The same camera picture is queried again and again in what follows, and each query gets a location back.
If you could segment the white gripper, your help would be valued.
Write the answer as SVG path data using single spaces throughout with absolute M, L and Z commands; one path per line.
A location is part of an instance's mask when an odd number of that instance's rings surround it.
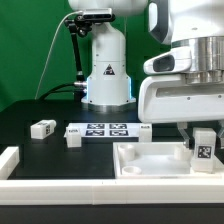
M 218 137 L 224 149 L 224 82 L 187 83 L 184 75 L 192 65 L 189 47 L 173 48 L 147 60 L 148 75 L 140 86 L 138 117 L 143 123 L 177 123 L 186 148 L 190 137 L 186 122 L 220 120 Z

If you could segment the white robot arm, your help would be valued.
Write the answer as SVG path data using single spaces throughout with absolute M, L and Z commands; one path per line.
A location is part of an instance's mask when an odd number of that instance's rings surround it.
M 148 10 L 149 35 L 170 50 L 144 62 L 144 123 L 224 120 L 224 0 L 68 0 L 74 10 Z

